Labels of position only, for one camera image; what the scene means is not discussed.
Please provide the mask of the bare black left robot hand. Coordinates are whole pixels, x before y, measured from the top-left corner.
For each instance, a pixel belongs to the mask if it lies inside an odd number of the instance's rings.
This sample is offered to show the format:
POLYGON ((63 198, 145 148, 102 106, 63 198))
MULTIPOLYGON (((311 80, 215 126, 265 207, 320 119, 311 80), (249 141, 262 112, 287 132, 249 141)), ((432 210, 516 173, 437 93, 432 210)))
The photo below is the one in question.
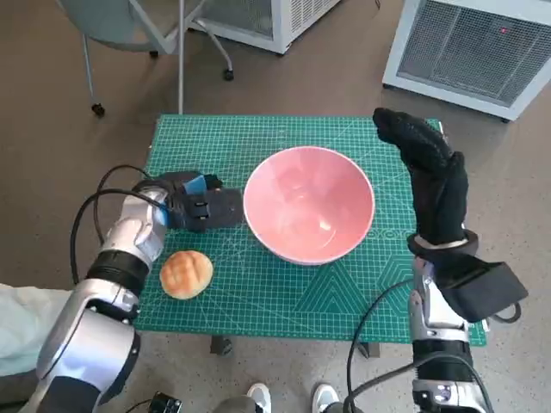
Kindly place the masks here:
POLYGON ((214 174, 188 170, 161 175, 169 183, 165 205, 172 230, 195 233, 240 225, 244 219, 242 192, 225 188, 214 174))

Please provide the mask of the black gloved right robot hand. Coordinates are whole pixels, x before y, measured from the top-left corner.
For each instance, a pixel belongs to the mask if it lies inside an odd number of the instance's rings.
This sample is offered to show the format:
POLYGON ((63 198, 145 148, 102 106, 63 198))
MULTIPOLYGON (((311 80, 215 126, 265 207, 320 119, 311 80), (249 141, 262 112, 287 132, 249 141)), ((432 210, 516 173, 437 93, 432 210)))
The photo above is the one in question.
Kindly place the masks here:
POLYGON ((380 140, 399 149, 411 179, 416 236, 434 246, 464 242, 468 179, 462 152, 443 133, 405 112, 376 108, 380 140))

